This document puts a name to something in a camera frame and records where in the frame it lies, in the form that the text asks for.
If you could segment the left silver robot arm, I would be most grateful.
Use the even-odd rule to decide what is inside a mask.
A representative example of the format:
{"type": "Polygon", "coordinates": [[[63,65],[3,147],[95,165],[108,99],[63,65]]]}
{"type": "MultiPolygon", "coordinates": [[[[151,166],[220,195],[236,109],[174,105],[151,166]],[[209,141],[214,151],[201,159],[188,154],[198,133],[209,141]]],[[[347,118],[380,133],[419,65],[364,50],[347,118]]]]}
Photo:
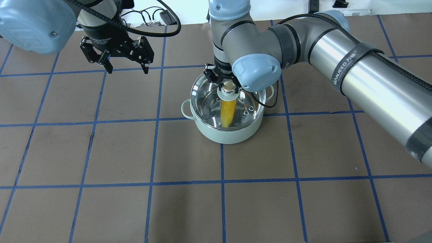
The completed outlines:
{"type": "Polygon", "coordinates": [[[133,40],[120,14],[134,7],[132,0],[79,0],[78,3],[99,13],[122,28],[113,26],[66,0],[2,0],[1,36],[15,46],[39,54],[62,50],[77,24],[85,32],[80,50],[86,60],[112,73],[111,57],[125,57],[140,64],[148,73],[154,52],[146,39],[133,40]]]}

